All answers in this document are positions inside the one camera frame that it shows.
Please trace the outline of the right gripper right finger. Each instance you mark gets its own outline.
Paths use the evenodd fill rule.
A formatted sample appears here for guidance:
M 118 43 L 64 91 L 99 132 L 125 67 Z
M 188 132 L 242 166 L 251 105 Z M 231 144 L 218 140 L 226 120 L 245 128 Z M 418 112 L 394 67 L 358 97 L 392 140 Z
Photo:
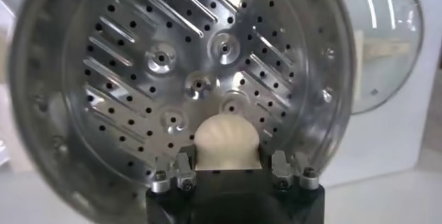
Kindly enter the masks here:
M 320 185 L 317 171 L 303 153 L 288 158 L 284 151 L 275 151 L 271 156 L 271 172 L 279 189 L 287 190 L 298 185 L 302 189 L 316 190 Z

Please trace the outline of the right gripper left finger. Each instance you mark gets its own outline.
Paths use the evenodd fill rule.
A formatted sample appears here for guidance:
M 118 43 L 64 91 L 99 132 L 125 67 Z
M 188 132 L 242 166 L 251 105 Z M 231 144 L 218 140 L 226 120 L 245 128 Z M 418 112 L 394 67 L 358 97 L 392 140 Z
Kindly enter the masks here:
M 151 191 L 166 193 L 174 188 L 182 191 L 192 190 L 196 185 L 195 157 L 194 146 L 179 150 L 174 158 L 157 157 L 151 179 Z

